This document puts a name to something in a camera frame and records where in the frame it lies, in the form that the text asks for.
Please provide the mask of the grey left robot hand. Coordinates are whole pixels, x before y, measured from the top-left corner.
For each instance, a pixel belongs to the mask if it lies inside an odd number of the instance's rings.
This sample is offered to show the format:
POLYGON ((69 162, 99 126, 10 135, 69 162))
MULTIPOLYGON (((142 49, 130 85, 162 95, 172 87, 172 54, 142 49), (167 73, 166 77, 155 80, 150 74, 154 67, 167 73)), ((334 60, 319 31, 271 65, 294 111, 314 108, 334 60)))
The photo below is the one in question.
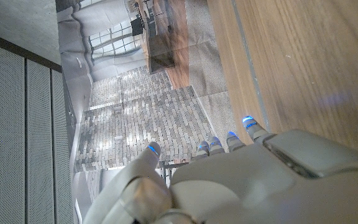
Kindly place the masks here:
POLYGON ((169 182, 151 142, 105 186, 85 223, 358 223, 358 152, 292 129, 266 131, 251 116, 244 144, 227 133, 201 142, 169 182))

